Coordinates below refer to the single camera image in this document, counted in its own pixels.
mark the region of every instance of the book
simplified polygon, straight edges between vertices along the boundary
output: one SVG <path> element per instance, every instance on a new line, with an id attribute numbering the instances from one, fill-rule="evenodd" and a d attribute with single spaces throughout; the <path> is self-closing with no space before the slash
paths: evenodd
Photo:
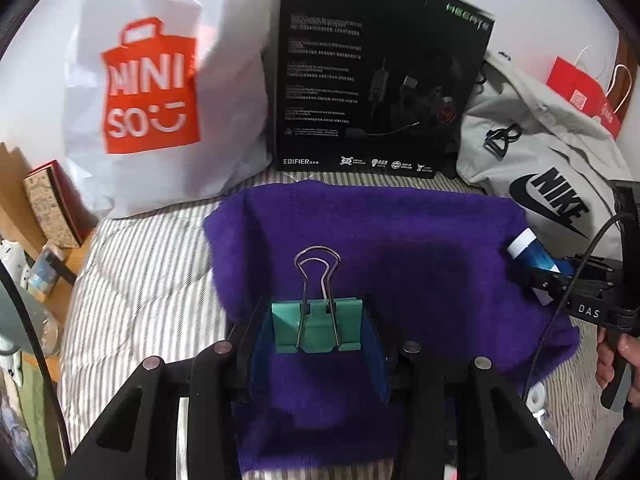
<path id="1" fill-rule="evenodd" d="M 61 248 L 78 248 L 82 245 L 82 235 L 69 207 L 65 182 L 62 169 L 52 160 L 28 174 L 24 189 L 47 240 Z"/>

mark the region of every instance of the miniso shopping bag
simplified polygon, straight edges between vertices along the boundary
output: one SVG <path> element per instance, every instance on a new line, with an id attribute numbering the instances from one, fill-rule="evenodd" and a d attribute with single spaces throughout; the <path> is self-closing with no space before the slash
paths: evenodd
<path id="1" fill-rule="evenodd" d="M 120 218 L 218 195 L 269 163 L 272 0 L 83 0 L 66 56 L 66 168 Z"/>

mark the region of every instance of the screw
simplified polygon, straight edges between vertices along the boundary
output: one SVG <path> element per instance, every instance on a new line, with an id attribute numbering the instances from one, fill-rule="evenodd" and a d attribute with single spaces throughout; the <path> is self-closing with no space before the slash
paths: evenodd
<path id="1" fill-rule="evenodd" d="M 480 370 L 488 370 L 491 368 L 491 360 L 487 357 L 479 356 L 474 359 L 474 364 L 476 368 Z"/>
<path id="2" fill-rule="evenodd" d="M 144 361 L 142 361 L 142 367 L 145 370 L 155 370 L 160 366 L 160 358 L 157 355 L 152 355 L 146 357 Z"/>
<path id="3" fill-rule="evenodd" d="M 217 343 L 215 343 L 213 345 L 213 351 L 216 354 L 228 354 L 229 352 L 232 351 L 233 349 L 233 345 L 231 344 L 231 341 L 227 341 L 227 340 L 222 340 L 222 341 L 218 341 Z"/>
<path id="4" fill-rule="evenodd" d="M 408 354 L 417 354 L 422 350 L 422 347 L 415 341 L 405 341 L 402 343 L 402 350 Z"/>

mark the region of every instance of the metal clip handle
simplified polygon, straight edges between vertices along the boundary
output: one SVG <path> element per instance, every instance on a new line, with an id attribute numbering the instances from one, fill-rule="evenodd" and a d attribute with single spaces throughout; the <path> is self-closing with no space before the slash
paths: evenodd
<path id="1" fill-rule="evenodd" d="M 509 135 L 509 132 L 514 130 L 513 135 Z M 489 130 L 484 137 L 484 146 L 498 158 L 502 159 L 507 155 L 509 144 L 515 142 L 522 135 L 522 128 L 519 124 L 513 123 L 508 128 L 499 128 L 497 130 Z M 497 140 L 503 140 L 504 145 L 499 146 Z"/>
<path id="2" fill-rule="evenodd" d="M 311 258 L 306 258 L 305 260 L 300 261 L 300 258 L 304 254 L 307 254 L 310 251 L 325 251 L 331 254 L 331 256 L 335 258 L 335 263 L 333 264 L 333 266 L 330 266 L 328 261 L 315 256 Z M 340 335 L 338 334 L 338 322 L 335 318 L 334 292 L 331 285 L 331 279 L 334 275 L 335 269 L 337 269 L 338 265 L 340 265 L 340 254 L 338 254 L 337 252 L 335 252 L 333 249 L 329 247 L 322 246 L 322 245 L 314 245 L 311 247 L 307 247 L 306 249 L 303 249 L 298 254 L 296 254 L 296 257 L 293 259 L 293 264 L 302 273 L 302 278 L 304 280 L 304 285 L 302 289 L 302 304 L 300 304 L 300 322 L 298 323 L 298 336 L 296 337 L 296 348 L 297 349 L 300 348 L 300 341 L 302 339 L 302 329 L 305 322 L 306 295 L 308 293 L 308 288 L 309 288 L 309 276 L 306 274 L 305 269 L 303 269 L 302 266 L 307 262 L 311 262 L 311 261 L 322 262 L 326 266 L 326 269 L 322 274 L 322 278 L 320 279 L 320 285 L 322 287 L 322 295 L 324 296 L 325 301 L 326 300 L 329 301 L 329 312 L 331 313 L 331 321 L 334 325 L 335 343 L 339 347 Z"/>

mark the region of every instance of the nike logo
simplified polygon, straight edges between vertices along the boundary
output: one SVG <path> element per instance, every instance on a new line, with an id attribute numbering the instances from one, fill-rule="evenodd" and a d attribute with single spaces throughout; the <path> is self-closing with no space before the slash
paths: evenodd
<path id="1" fill-rule="evenodd" d="M 529 182 L 540 192 L 548 205 L 539 202 L 529 194 L 527 191 Z M 517 178 L 509 186 L 509 194 L 522 207 L 586 238 L 572 225 L 572 222 L 573 218 L 580 218 L 582 213 L 588 213 L 589 208 L 556 168 L 551 168 L 542 174 L 532 173 Z"/>

